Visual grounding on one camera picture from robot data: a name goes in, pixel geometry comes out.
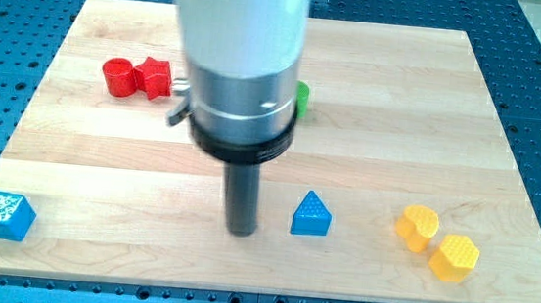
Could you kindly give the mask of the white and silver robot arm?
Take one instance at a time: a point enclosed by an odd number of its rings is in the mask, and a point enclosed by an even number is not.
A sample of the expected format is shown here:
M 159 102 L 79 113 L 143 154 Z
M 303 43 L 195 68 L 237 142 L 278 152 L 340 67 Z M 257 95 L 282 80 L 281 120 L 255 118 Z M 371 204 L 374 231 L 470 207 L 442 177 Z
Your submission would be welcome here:
M 260 165 L 293 141 L 310 0 L 174 0 L 188 76 L 166 116 L 189 122 L 202 151 L 223 161 L 225 221 L 257 228 Z

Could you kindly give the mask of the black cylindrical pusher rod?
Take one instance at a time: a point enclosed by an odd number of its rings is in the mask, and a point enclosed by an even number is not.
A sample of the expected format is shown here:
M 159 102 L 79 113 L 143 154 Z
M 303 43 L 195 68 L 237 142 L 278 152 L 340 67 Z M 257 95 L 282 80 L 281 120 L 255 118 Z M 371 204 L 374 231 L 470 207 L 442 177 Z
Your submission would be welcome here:
M 225 164 L 225 221 L 232 235 L 245 237 L 256 230 L 259 174 L 258 165 Z

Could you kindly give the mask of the black flange ring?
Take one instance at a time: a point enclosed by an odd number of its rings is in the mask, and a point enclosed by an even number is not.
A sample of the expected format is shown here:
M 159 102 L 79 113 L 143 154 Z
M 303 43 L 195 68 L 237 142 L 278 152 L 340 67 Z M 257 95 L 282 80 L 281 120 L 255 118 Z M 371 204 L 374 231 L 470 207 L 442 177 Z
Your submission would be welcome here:
M 204 131 L 197 121 L 190 117 L 192 139 L 202 151 L 220 161 L 231 164 L 258 165 L 271 161 L 285 152 L 293 141 L 297 120 L 297 108 L 293 108 L 293 117 L 286 128 L 275 138 L 257 144 L 232 144 L 212 137 Z

